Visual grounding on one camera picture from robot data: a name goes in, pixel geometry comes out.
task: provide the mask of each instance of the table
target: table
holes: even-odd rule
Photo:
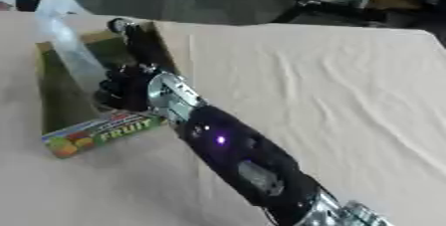
[[[40,142],[32,15],[0,13],[0,224],[266,225],[162,127],[67,160]],[[111,17],[71,16],[79,32]],[[338,199],[445,225],[446,51],[422,31],[157,23],[190,84]]]

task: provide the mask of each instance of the box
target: box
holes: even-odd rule
[[[153,23],[141,25],[147,50],[177,73]],[[84,35],[81,40],[101,64],[132,64],[121,37],[109,31]],[[156,115],[104,109],[87,98],[65,68],[51,43],[37,44],[38,78],[42,98],[44,144],[59,158],[71,157],[115,139],[165,124]]]

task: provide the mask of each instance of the printed fruit image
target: printed fruit image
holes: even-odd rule
[[[71,156],[78,151],[78,149],[72,145],[68,139],[60,136],[52,137],[47,142],[47,146],[59,157]]]
[[[67,135],[67,139],[71,142],[75,142],[78,139],[89,137],[89,134],[85,131],[74,132]]]
[[[81,138],[75,141],[75,145],[78,148],[89,148],[95,145],[93,139],[91,137]]]

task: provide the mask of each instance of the robotic arm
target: robotic arm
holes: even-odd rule
[[[147,37],[137,25],[115,19],[109,26],[123,36],[139,64],[136,70],[109,74],[97,95],[101,103],[128,109],[126,105],[133,102],[134,107],[134,97],[138,97],[137,108],[165,117],[215,173],[249,203],[263,209],[275,225],[390,226],[360,203],[350,201],[341,206],[317,181],[301,172],[284,150],[234,116],[212,107],[181,77],[163,70],[144,51]],[[144,62],[147,57],[151,62]]]

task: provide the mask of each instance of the purple light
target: purple light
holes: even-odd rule
[[[226,142],[226,138],[225,138],[223,135],[219,135],[219,136],[217,137],[217,142],[218,142],[219,144],[225,144],[225,142]]]

